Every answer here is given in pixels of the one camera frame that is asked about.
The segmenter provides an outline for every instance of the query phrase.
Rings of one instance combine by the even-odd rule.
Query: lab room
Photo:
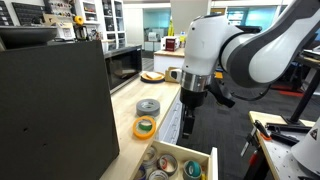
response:
[[[0,179],[317,180],[319,82],[319,0],[0,0]]]

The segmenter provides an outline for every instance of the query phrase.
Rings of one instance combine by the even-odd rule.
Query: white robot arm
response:
[[[195,19],[189,27],[185,61],[171,76],[181,84],[180,100],[185,106],[184,135],[192,132],[196,107],[203,104],[207,91],[220,104],[232,107],[231,94],[214,78],[219,63],[239,86],[254,88],[277,80],[302,47],[320,27],[320,1],[295,0],[266,31],[243,32],[230,25],[225,16]]]

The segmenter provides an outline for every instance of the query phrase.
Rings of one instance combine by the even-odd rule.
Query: yellow tape roll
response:
[[[137,130],[137,128],[139,128],[139,123],[140,123],[141,121],[145,121],[145,120],[150,121],[152,127],[151,127],[151,130],[150,130],[150,131],[148,131],[147,133],[143,134],[143,133],[140,133],[140,132]],[[141,116],[141,117],[139,117],[138,119],[136,119],[136,120],[134,121],[133,126],[132,126],[132,131],[133,131],[133,134],[134,134],[135,136],[137,136],[137,138],[139,138],[139,139],[142,139],[142,140],[149,139],[149,138],[156,132],[156,122],[155,122],[155,120],[154,120],[152,117],[150,117],[150,116]]]
[[[83,18],[81,16],[75,16],[74,22],[76,22],[77,25],[81,26],[83,24]]]

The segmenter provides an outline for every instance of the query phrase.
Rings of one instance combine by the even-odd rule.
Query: microwave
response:
[[[139,77],[142,71],[141,45],[114,49],[104,57],[111,94]]]

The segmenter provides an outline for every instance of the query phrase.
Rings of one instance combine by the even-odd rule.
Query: black cable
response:
[[[271,84],[266,88],[265,91],[260,92],[259,96],[254,97],[254,98],[247,98],[247,97],[238,96],[234,92],[231,92],[230,94],[231,94],[232,97],[235,97],[237,99],[241,99],[241,100],[244,100],[244,101],[256,101],[256,100],[259,100],[259,99],[263,98],[268,93],[270,88],[271,88]]]

